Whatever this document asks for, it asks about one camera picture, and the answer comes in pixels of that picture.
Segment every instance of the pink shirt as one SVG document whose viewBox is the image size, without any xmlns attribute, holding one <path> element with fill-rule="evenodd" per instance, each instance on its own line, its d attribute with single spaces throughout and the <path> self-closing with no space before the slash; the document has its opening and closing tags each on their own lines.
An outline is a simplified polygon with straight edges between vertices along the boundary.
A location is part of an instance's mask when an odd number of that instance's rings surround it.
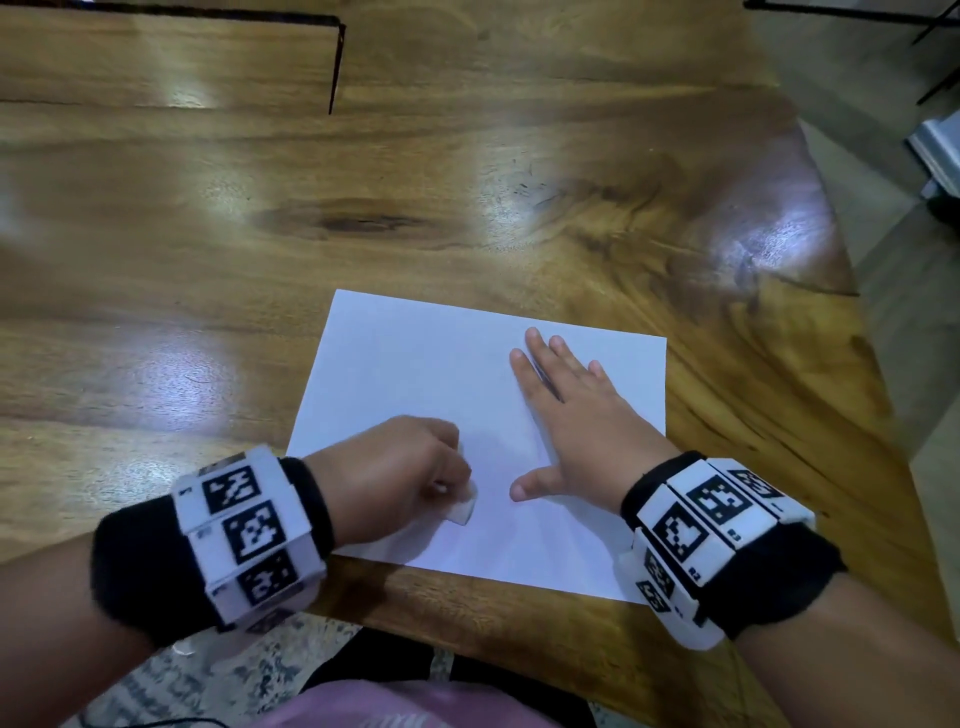
<svg viewBox="0 0 960 728">
<path fill-rule="evenodd" d="M 368 683 L 311 688 L 251 728 L 555 728 L 494 688 L 472 683 Z"/>
</svg>

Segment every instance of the wooden table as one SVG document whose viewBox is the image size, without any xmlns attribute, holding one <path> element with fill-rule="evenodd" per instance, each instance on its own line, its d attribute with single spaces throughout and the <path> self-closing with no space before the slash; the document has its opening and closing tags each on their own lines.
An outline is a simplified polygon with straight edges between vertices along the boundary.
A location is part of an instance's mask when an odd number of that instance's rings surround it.
<svg viewBox="0 0 960 728">
<path fill-rule="evenodd" d="M 675 442 L 814 508 L 950 634 L 850 263 L 735 0 L 230 6 L 346 25 L 332 115 L 335 27 L 0 8 L 4 557 L 283 450 L 341 287 L 667 336 Z M 633 605 L 339 559 L 317 610 L 657 726 L 782 724 L 727 645 Z"/>
</svg>

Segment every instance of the paper sheet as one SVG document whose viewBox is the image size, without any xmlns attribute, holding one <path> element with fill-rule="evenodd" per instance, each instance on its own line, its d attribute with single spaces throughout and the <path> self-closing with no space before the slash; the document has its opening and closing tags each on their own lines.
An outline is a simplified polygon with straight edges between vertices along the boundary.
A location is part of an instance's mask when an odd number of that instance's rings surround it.
<svg viewBox="0 0 960 728">
<path fill-rule="evenodd" d="M 613 568 L 632 539 L 619 517 L 571 497 L 510 500 L 514 479 L 551 456 L 508 359 L 530 326 L 560 334 L 585 364 L 603 362 L 617 391 L 665 431 L 662 337 L 337 291 L 288 452 L 304 456 L 394 415 L 450 420 L 479 491 L 469 523 L 416 523 L 341 553 L 642 603 Z"/>
</svg>

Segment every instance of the black wire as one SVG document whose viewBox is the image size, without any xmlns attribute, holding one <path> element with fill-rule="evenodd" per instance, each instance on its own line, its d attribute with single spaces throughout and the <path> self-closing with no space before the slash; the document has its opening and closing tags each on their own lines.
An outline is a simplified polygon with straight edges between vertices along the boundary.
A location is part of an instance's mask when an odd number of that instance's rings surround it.
<svg viewBox="0 0 960 728">
<path fill-rule="evenodd" d="M 86 711 L 81 711 L 77 715 L 77 720 L 80 721 L 83 728 L 103 728 L 103 726 L 86 722 Z M 230 728 L 222 720 L 217 720 L 213 717 L 173 717 L 167 718 L 166 720 L 156 720 L 153 723 L 135 723 L 134 725 L 127 726 L 127 728 L 160 728 L 165 725 L 182 725 L 183 723 L 213 723 L 214 725 L 220 726 L 220 728 Z"/>
</svg>

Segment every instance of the black pants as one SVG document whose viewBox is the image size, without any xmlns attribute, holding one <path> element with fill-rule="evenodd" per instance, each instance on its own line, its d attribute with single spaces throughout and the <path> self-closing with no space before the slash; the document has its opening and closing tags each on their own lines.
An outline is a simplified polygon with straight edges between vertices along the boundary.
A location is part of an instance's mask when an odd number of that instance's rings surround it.
<svg viewBox="0 0 960 728">
<path fill-rule="evenodd" d="M 426 680 L 432 661 L 433 647 L 428 644 L 365 627 L 336 655 L 320 665 L 303 689 L 306 691 L 336 680 L 369 680 L 374 683 Z M 593 713 L 583 698 L 478 660 L 459 655 L 454 657 L 450 680 L 497 688 L 564 728 L 596 726 Z"/>
</svg>

